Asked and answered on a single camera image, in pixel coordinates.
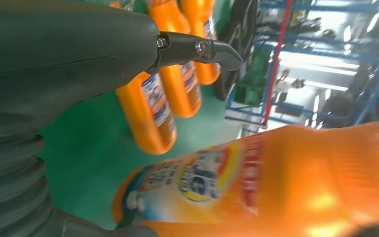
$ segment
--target black machine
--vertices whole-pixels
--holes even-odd
[[[89,3],[0,0],[0,237],[152,237],[106,231],[53,209],[36,131],[70,106],[138,73],[190,60],[234,70],[242,59],[214,40],[159,32],[148,16]]]

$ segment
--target orange spray can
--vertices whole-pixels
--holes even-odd
[[[190,33],[190,26],[176,0],[148,0],[149,14],[161,31]],[[194,63],[187,62],[160,69],[160,77],[172,112],[192,117],[201,107],[201,93]]]
[[[182,13],[188,19],[191,34],[216,40],[217,34],[213,20],[214,0],[181,0]],[[220,75],[218,64],[195,63],[198,80],[202,85],[210,85]]]
[[[160,237],[346,237],[379,225],[379,123],[286,126],[136,170],[114,218]]]
[[[159,74],[142,72],[115,93],[140,149],[154,155],[169,151],[176,126]]]

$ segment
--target white label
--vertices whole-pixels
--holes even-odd
[[[151,75],[142,83],[142,89],[146,95],[149,106],[153,111],[154,122],[160,126],[170,114],[169,105],[165,99],[165,92],[160,81],[159,74]]]
[[[204,23],[204,29],[205,29],[207,39],[217,40],[217,34],[216,34],[215,26],[214,26],[213,16],[211,16],[208,19],[208,21]]]

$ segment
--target bolt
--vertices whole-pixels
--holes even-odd
[[[195,49],[197,50],[198,54],[201,54],[205,51],[205,42],[203,40],[200,40],[195,45]]]
[[[165,38],[158,38],[157,41],[157,47],[162,48],[166,46],[166,39]]]

